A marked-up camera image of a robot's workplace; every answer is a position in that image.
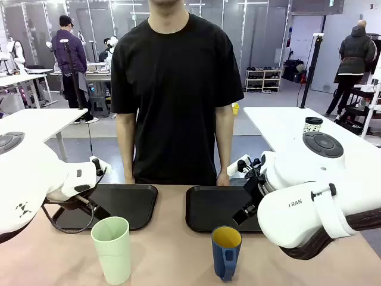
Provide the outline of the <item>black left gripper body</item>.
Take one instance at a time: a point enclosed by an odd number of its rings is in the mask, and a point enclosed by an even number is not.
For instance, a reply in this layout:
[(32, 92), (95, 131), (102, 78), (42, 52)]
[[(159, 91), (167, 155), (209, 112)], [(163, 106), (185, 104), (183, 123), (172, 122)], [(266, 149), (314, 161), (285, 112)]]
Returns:
[(96, 204), (90, 199), (90, 196), (94, 193), (95, 190), (96, 186), (86, 191), (80, 192), (65, 201), (46, 197), (46, 204), (57, 204), (64, 209), (91, 209), (91, 207)]

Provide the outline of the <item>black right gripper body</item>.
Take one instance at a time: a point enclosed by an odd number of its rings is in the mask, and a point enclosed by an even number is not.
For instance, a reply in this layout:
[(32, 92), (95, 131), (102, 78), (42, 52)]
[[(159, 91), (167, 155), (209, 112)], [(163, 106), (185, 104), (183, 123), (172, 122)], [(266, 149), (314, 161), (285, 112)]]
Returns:
[(259, 206), (261, 200), (266, 195), (264, 183), (265, 180), (262, 177), (254, 175), (251, 178), (249, 178), (243, 186), (244, 190), (251, 197), (250, 204), (252, 204), (253, 206)]

